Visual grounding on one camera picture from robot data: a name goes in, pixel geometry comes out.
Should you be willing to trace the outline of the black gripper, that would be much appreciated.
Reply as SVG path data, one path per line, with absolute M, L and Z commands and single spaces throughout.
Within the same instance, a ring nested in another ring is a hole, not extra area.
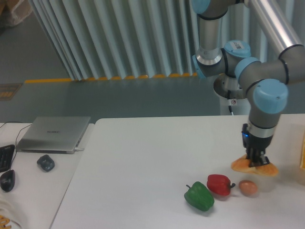
M 250 125 L 243 124 L 242 139 L 246 149 L 246 159 L 249 160 L 249 167 L 266 166 L 270 164 L 265 155 L 266 148 L 270 145 L 273 135 L 269 137 L 257 137 L 249 131 Z

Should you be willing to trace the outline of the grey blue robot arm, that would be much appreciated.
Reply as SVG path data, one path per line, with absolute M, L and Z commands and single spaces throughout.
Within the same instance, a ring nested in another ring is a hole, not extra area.
M 268 166 L 265 150 L 287 104 L 287 85 L 305 79 L 305 47 L 274 0 L 244 1 L 277 54 L 273 62 L 252 57 L 249 45 L 243 41 L 220 46 L 222 18 L 238 1 L 193 0 L 191 4 L 199 30 L 199 49 L 193 56 L 196 72 L 200 77 L 223 73 L 241 86 L 251 107 L 242 128 L 245 158 L 249 167 Z

